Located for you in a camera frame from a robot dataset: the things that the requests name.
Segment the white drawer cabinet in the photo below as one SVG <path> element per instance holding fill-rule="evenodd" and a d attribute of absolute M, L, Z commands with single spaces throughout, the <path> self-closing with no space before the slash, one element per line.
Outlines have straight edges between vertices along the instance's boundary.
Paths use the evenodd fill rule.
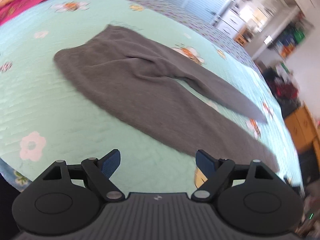
<path fill-rule="evenodd" d="M 236 13 L 229 10 L 221 18 L 217 28 L 228 37 L 234 38 L 244 25 L 245 21 Z"/>

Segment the dark red clothes pile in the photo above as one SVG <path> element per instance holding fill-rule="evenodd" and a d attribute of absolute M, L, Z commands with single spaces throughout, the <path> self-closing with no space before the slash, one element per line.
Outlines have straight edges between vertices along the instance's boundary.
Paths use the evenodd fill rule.
<path fill-rule="evenodd" d="M 277 100 L 292 101 L 298 98 L 298 89 L 292 82 L 274 79 L 269 83 L 271 92 Z"/>

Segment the grey knit trousers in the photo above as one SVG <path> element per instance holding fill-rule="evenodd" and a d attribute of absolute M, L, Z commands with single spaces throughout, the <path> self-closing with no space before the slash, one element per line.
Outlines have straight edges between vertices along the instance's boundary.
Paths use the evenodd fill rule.
<path fill-rule="evenodd" d="M 109 25 L 85 44 L 58 51 L 54 62 L 86 98 L 159 142 L 195 155 L 278 172 L 276 156 L 199 95 L 267 123 L 260 108 L 234 86 L 177 51 L 120 26 Z"/>

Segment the wooden desk with drawers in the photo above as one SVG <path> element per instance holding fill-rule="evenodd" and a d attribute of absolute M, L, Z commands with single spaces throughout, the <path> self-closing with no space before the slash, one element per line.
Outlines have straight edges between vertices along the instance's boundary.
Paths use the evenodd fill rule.
<path fill-rule="evenodd" d="M 319 128 L 306 104 L 288 115 L 284 121 L 298 154 L 315 150 L 319 155 Z"/>

